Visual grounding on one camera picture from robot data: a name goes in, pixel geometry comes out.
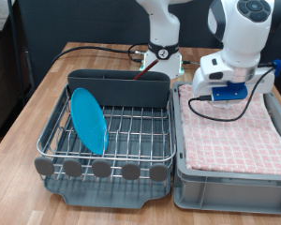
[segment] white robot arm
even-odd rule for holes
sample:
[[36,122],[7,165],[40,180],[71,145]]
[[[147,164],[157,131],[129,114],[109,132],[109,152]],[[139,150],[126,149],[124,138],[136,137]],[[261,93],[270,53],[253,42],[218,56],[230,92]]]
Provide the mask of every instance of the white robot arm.
[[[224,48],[201,58],[193,82],[195,96],[210,95],[212,105],[224,108],[246,98],[270,69],[258,67],[260,52],[280,24],[281,0],[214,0],[208,26]],[[273,85],[274,71],[255,93],[268,93]]]
[[191,0],[137,0],[150,18],[149,51],[145,54],[144,67],[159,59],[151,71],[167,74],[171,79],[183,74],[182,56],[179,53],[180,22],[169,13],[169,5],[190,2]]

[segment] dish towel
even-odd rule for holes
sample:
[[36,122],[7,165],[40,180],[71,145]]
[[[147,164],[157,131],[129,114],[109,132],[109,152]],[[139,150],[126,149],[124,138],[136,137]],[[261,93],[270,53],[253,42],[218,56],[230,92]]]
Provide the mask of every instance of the dish towel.
[[[281,137],[268,114],[263,95],[254,95],[245,115],[236,122],[216,122],[190,111],[191,85],[180,86],[180,106],[186,167],[234,173],[281,174]],[[247,99],[228,110],[206,101],[193,101],[199,113],[222,119],[237,117]]]

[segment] wooden table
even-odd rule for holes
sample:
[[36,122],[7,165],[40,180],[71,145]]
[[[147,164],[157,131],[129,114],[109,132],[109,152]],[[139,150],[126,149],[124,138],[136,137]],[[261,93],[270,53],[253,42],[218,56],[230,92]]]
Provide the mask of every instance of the wooden table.
[[[68,43],[66,49],[86,44]],[[126,50],[125,45],[98,45]],[[182,49],[185,60],[216,50]],[[0,144],[1,224],[281,224],[281,216],[247,213],[183,210],[173,201],[173,192],[147,202],[142,209],[108,209],[69,206],[44,188],[34,166],[39,157],[37,139],[67,83],[67,74],[78,68],[138,69],[126,54],[83,50],[59,59],[32,96]],[[191,81],[195,66],[188,65],[179,81]]]

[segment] metal wire grid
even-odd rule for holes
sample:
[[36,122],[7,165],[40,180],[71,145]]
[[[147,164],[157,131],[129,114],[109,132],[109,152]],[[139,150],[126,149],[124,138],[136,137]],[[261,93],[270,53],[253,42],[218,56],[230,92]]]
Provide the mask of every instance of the metal wire grid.
[[[81,163],[82,181],[91,176],[95,177],[92,161],[99,158],[104,158],[111,164],[110,182],[113,178],[123,178],[122,165],[128,161],[134,161],[140,165],[140,179],[150,179],[149,170],[154,163],[171,166],[175,152],[171,144],[168,110],[103,106],[102,112],[108,125],[110,144],[107,149],[104,147],[103,155],[100,156],[90,152],[79,139],[72,124],[69,103],[67,98],[44,148],[40,149],[40,144],[37,143],[37,150],[43,156],[52,158],[55,169],[54,179],[58,180],[62,175],[66,175],[63,171],[63,161],[66,158],[75,158]],[[61,125],[63,119],[66,119],[64,126]],[[52,148],[54,135],[56,136],[55,148]]]

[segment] blue dish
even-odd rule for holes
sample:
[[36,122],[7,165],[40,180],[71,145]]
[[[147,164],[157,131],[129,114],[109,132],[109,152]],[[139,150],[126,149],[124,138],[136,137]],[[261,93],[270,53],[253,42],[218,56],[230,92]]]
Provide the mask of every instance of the blue dish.
[[107,149],[109,144],[109,133],[99,104],[87,90],[78,88],[74,91],[71,116],[83,144],[93,153],[102,155],[103,148]]

